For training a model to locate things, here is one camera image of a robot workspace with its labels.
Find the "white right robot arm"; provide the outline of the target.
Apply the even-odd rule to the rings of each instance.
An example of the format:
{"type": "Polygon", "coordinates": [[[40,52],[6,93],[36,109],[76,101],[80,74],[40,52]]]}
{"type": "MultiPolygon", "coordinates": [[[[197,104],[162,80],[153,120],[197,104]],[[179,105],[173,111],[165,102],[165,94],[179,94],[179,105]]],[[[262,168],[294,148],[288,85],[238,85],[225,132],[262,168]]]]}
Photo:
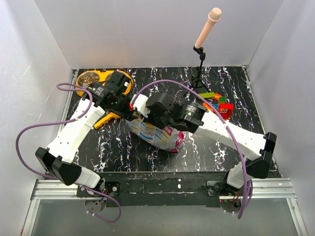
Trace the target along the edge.
{"type": "Polygon", "coordinates": [[[236,194],[252,178],[265,179],[271,166],[277,136],[257,134],[221,120],[194,101],[178,104],[164,92],[139,96],[134,102],[144,120],[158,128],[174,128],[214,139],[237,150],[243,160],[230,169],[222,183],[227,195],[236,194]]]}

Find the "yellow plastic scoop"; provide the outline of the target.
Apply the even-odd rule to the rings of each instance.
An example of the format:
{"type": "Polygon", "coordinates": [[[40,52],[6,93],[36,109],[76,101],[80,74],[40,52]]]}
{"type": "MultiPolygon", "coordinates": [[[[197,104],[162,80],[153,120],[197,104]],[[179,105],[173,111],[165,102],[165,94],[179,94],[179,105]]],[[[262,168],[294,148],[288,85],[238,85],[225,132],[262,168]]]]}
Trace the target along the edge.
{"type": "Polygon", "coordinates": [[[105,115],[104,117],[102,117],[99,121],[97,121],[94,124],[94,128],[95,129],[99,129],[101,128],[104,124],[106,124],[107,122],[109,122],[111,119],[120,119],[121,117],[113,112],[110,112],[109,114],[105,115]]]}

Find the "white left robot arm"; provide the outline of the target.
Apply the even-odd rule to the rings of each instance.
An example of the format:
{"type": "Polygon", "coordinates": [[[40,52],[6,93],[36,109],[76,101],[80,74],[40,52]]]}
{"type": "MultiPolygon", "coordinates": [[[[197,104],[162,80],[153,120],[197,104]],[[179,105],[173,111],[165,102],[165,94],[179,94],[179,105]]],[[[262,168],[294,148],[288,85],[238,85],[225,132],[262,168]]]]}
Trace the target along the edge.
{"type": "Polygon", "coordinates": [[[129,105],[132,94],[122,94],[121,89],[108,83],[103,86],[92,83],[80,99],[71,117],[73,121],[46,148],[40,147],[35,152],[44,169],[65,185],[85,185],[95,197],[104,193],[100,175],[73,161],[79,146],[106,111],[126,119],[135,118],[129,105]]]}

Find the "cat food bag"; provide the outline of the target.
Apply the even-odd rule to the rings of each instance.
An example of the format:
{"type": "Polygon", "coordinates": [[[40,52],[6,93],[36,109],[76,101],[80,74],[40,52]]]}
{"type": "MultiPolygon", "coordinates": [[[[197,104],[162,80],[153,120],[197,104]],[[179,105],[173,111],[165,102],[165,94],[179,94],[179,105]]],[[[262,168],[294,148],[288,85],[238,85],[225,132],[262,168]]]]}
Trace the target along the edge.
{"type": "Polygon", "coordinates": [[[183,132],[169,126],[160,129],[139,118],[127,125],[139,138],[164,151],[178,153],[184,142],[183,132]]]}

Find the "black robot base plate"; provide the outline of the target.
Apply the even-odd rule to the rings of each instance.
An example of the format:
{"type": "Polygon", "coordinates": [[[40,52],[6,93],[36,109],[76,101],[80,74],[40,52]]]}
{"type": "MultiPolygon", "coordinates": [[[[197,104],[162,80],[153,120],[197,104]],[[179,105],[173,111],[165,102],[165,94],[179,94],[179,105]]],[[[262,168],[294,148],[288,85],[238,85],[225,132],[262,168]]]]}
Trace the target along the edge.
{"type": "Polygon", "coordinates": [[[224,186],[225,172],[103,172],[105,193],[123,207],[220,207],[221,196],[232,198],[242,189],[224,186]]]}

